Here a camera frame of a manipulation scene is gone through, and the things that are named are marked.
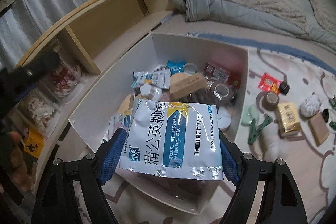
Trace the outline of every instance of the wooden shelf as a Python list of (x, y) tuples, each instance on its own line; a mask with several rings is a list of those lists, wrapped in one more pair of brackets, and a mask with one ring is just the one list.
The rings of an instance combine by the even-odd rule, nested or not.
[(25, 53), (25, 55), (21, 58), (17, 66), (22, 66), (29, 63), (33, 60), (36, 55), (47, 45), (49, 41), (51, 41), (62, 29), (64, 29), (67, 25), (72, 23), (74, 20), (78, 19), (88, 11), (92, 9), (99, 8), (99, 6), (108, 0), (89, 0), (64, 17), (62, 17), (59, 21), (57, 21), (52, 27), (50, 27), (45, 33), (41, 35), (41, 37), (36, 40), (36, 42), (30, 47), (30, 49)]
[(36, 194), (44, 168), (68, 119), (83, 97), (115, 62), (160, 22), (172, 15), (167, 0), (90, 0), (50, 27), (18, 63), (33, 60), (55, 38), (89, 74), (75, 98), (62, 107), (53, 134), (37, 161)]
[(122, 35), (113, 40), (103, 52), (98, 54), (94, 62), (97, 67), (104, 71), (122, 57), (130, 48), (132, 48), (142, 37), (157, 26), (165, 18), (172, 15), (172, 11), (161, 11), (146, 16), (137, 24), (133, 25)]

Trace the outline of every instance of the metal screw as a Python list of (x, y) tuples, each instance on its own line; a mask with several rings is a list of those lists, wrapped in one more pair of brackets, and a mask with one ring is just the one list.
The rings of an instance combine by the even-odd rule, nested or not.
[(244, 158), (246, 158), (247, 160), (252, 159), (252, 155), (250, 153), (244, 153), (243, 154)]
[(285, 165), (285, 161), (283, 160), (283, 159), (278, 159), (277, 160), (277, 163), (279, 164), (279, 165)]
[(86, 158), (88, 159), (88, 160), (92, 160), (92, 159), (94, 159), (95, 158), (95, 154), (94, 153), (88, 153), (87, 155), (86, 155)]
[(179, 200), (183, 200), (183, 198), (180, 198), (178, 195), (170, 194), (172, 197), (177, 198)]
[(31, 69), (27, 69), (26, 72), (27, 72), (27, 74), (28, 74), (29, 76), (32, 76), (32, 75), (33, 75), (33, 72), (32, 72)]
[(54, 165), (59, 165), (61, 163), (61, 159), (55, 159), (52, 163)]

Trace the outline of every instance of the clear plastic container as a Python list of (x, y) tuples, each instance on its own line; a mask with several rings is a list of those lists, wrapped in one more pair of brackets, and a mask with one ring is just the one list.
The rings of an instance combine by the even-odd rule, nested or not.
[(60, 116), (59, 106), (37, 88), (21, 99), (17, 110), (26, 123), (36, 128), (45, 139), (55, 130)]
[(48, 49), (59, 54), (60, 65), (43, 77), (38, 86), (52, 102), (63, 105), (70, 102), (82, 89), (82, 68), (67, 54), (57, 39), (48, 46)]

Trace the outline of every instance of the red snack packet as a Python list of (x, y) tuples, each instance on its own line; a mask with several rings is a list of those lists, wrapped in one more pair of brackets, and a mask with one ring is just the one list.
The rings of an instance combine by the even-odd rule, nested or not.
[(270, 76), (267, 73), (264, 73), (264, 75), (261, 77), (260, 83), (258, 85), (258, 88), (265, 90), (265, 91), (273, 91), (277, 95), (279, 95), (279, 85), (281, 84), (281, 81), (278, 79), (275, 79), (274, 77)]

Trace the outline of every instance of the bottle cap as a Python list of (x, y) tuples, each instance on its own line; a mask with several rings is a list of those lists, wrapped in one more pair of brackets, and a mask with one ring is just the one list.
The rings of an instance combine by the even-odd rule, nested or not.
[(140, 93), (142, 96), (146, 97), (151, 94), (152, 86), (148, 83), (145, 83), (142, 87), (140, 87)]

